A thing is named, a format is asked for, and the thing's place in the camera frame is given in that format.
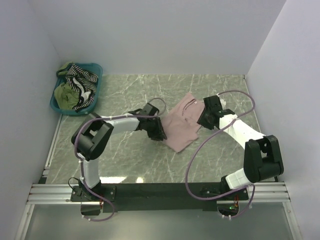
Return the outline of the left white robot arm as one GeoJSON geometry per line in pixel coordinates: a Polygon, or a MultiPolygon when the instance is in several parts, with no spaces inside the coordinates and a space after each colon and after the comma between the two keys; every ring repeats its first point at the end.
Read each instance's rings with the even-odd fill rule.
{"type": "Polygon", "coordinates": [[[88,201],[100,199],[105,194],[99,176],[98,158],[110,137],[123,132],[146,131],[153,141],[166,140],[159,114],[160,110],[148,102],[143,108],[123,115],[100,116],[95,112],[88,115],[71,138],[80,165],[78,186],[88,201]]]}

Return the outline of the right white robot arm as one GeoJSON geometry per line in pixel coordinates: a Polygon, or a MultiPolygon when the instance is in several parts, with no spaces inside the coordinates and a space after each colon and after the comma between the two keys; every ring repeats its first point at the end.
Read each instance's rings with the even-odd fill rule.
{"type": "Polygon", "coordinates": [[[223,176],[219,184],[222,198],[230,200],[237,190],[284,173],[281,149],[274,135],[265,135],[243,122],[234,111],[224,109],[219,96],[203,99],[204,109],[197,121],[202,127],[227,133],[243,149],[243,167],[223,176]]]}

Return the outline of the pink tank top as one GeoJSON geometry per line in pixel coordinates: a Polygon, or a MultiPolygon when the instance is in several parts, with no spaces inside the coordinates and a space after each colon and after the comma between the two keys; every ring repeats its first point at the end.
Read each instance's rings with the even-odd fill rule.
{"type": "Polygon", "coordinates": [[[198,124],[205,105],[188,92],[170,112],[161,119],[166,139],[162,142],[180,153],[198,139],[198,124]]]}

